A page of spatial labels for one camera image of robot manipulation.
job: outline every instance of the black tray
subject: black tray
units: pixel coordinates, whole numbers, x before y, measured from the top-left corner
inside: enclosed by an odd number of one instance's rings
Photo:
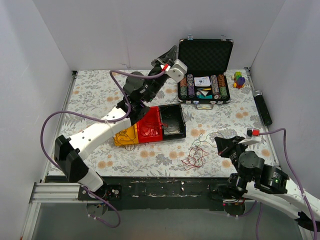
[[[181,139],[186,137],[186,124],[180,103],[159,106],[162,126],[162,139]]]
[[[228,67],[234,42],[231,39],[181,39],[179,43],[178,59],[187,67],[187,73],[194,78],[223,75],[226,86],[226,99],[181,98],[180,83],[178,83],[178,100],[185,104],[227,104],[230,93],[225,72]]]

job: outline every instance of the cable clip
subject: cable clip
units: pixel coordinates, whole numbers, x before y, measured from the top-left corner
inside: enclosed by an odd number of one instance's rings
[[[162,68],[162,72],[163,71],[167,71],[167,68],[169,68],[170,69],[170,65],[167,63],[166,65],[164,65],[164,67]]]

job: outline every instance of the poker chip case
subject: poker chip case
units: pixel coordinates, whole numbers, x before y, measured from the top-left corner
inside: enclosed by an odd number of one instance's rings
[[[192,75],[194,78],[209,77],[219,75],[224,78],[226,95],[224,99],[214,99],[213,90],[208,91],[207,96],[212,95],[212,98],[189,97],[181,94],[181,83],[178,83],[178,101],[184,104],[195,104],[197,109],[212,109],[215,104],[227,104],[230,102],[230,93],[227,84],[225,72],[228,67],[234,41],[232,39],[193,39],[188,36],[188,39],[179,41],[178,59],[180,59],[188,68],[186,76]],[[211,104],[211,107],[199,107],[199,104]]]

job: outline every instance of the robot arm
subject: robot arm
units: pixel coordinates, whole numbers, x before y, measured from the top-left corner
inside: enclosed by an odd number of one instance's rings
[[[303,196],[299,186],[286,173],[265,164],[265,160],[254,151],[245,151],[248,145],[261,141],[258,129],[248,128],[246,138],[215,137],[215,141],[219,156],[230,158],[237,173],[232,173],[228,184],[219,186],[211,194],[224,199],[244,197],[259,201],[282,211],[301,227],[313,231],[311,215],[304,200],[306,196],[316,225],[320,227],[320,200],[308,192]]]
[[[68,138],[63,135],[57,137],[54,160],[70,183],[78,182],[97,196],[106,198],[107,183],[87,167],[84,160],[103,142],[141,120],[150,109],[144,102],[151,102],[168,78],[173,78],[177,83],[183,79],[187,66],[177,59],[176,53],[177,46],[173,46],[155,59],[148,76],[143,76],[140,72],[122,73],[128,76],[123,87],[125,96],[102,118],[102,122]]]

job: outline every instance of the red wire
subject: red wire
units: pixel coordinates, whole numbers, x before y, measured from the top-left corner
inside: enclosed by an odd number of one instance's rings
[[[209,153],[204,151],[199,146],[194,146],[190,149],[189,155],[186,159],[181,160],[183,163],[183,167],[186,171],[193,169],[193,168],[200,168],[204,165],[204,157],[208,156]]]

